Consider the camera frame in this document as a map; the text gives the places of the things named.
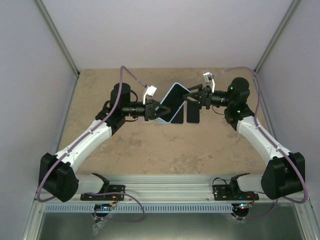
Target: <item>wooden table surface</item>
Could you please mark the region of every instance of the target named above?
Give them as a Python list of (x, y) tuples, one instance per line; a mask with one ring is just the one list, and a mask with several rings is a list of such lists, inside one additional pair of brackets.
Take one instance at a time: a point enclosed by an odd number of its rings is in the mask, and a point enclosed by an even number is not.
[[(158, 87), (154, 99), (162, 99), (173, 83), (189, 88), (204, 84), (204, 68), (144, 68), (131, 69), (147, 84)], [(226, 68), (210, 68), (217, 74)], [(119, 82), (119, 69), (82, 70), (70, 106), (60, 149), (65, 148), (92, 123), (113, 86)], [(226, 91), (231, 81), (243, 77), (249, 81), (248, 105), (254, 111), (257, 93), (251, 73), (235, 70), (215, 79), (217, 90)], [(127, 73), (124, 82), (130, 84), (141, 101), (144, 88)], [(216, 109), (223, 113), (224, 108)], [(258, 114), (265, 125), (262, 112)], [(226, 123), (224, 116), (205, 107), (200, 111), (200, 123), (158, 124), (127, 122), (117, 133), (97, 147), (82, 163), (78, 174), (93, 172), (106, 175), (143, 174), (241, 174), (263, 173), (265, 163), (251, 144)]]

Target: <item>gray wall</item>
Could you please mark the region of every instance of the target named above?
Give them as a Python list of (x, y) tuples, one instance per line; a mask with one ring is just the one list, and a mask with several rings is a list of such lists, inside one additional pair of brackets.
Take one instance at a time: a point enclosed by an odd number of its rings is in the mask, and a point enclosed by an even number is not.
[(0, 6), (0, 238), (21, 239), (75, 76), (32, 0)]
[(43, 0), (76, 66), (255, 68), (292, 0)]
[(278, 140), (306, 160), (306, 183), (320, 221), (320, 1), (303, 0), (262, 67)]

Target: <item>black mounting plate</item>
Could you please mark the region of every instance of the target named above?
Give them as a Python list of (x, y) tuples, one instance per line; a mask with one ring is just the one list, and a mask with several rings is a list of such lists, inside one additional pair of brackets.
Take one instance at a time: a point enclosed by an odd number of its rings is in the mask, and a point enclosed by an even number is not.
[[(109, 193), (125, 193), (126, 186), (125, 185), (109, 185), (108, 192)], [(123, 201), (125, 196), (120, 194), (115, 194), (119, 201)], [(81, 201), (114, 201), (112, 195), (104, 195), (104, 196), (93, 196), (89, 194), (81, 194)]]
[(212, 186), (214, 200), (216, 201), (253, 201), (250, 196), (251, 193), (254, 196), (254, 200), (259, 200), (259, 195), (253, 191), (244, 191), (234, 196), (229, 185), (226, 184), (215, 184)]

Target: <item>vent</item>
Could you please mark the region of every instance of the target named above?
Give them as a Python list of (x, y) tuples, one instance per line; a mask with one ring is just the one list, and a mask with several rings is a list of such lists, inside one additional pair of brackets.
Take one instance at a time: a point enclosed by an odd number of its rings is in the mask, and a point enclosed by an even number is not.
[[(156, 213), (231, 213), (232, 205), (229, 203), (143, 203), (144, 211)], [(48, 203), (46, 213), (93, 213), (94, 203)], [(141, 213), (136, 203), (118, 203), (116, 207), (103, 208), (98, 213)]]

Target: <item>robotic hand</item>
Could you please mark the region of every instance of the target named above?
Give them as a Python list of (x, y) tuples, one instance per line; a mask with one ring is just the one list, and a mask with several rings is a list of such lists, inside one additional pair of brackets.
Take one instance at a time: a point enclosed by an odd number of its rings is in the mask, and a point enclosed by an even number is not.
[[(265, 193), (270, 199), (277, 199), (303, 190), (302, 183), (292, 166), (280, 153), (283, 151), (295, 164), (296, 168), (305, 179), (305, 159), (299, 153), (291, 153), (282, 147), (254, 118), (254, 113), (247, 105), (250, 94), (249, 83), (242, 77), (235, 78), (227, 91), (215, 90), (213, 75), (209, 71), (203, 73), (207, 83), (189, 88), (197, 90), (183, 96), (191, 104), (203, 106), (208, 110), (211, 106), (226, 107), (224, 110), (225, 120), (235, 131), (242, 134), (259, 152), (267, 167), (263, 175), (240, 174), (231, 178), (229, 188), (234, 199), (238, 199), (244, 192)], [(119, 92), (119, 84), (111, 91), (110, 101), (107, 101), (102, 110), (97, 114), (90, 127), (80, 135), (73, 143), (55, 155), (46, 153), (41, 158), (39, 171), (39, 184), (46, 191), (57, 197), (62, 202), (71, 199), (75, 194), (85, 193), (108, 193), (109, 181), (103, 176), (93, 173), (92, 175), (75, 175), (75, 172), (86, 157), (103, 141), (113, 136), (126, 122), (126, 116), (134, 118), (144, 117), (145, 121), (159, 118), (170, 113), (170, 108), (161, 105), (147, 96), (153, 96), (157, 90), (154, 86), (147, 86), (143, 93), (143, 101), (131, 101), (131, 88), (123, 83), (120, 98), (116, 103)], [(102, 122), (116, 105), (115, 111), (110, 117)], [(157, 114), (157, 109), (164, 111)]]

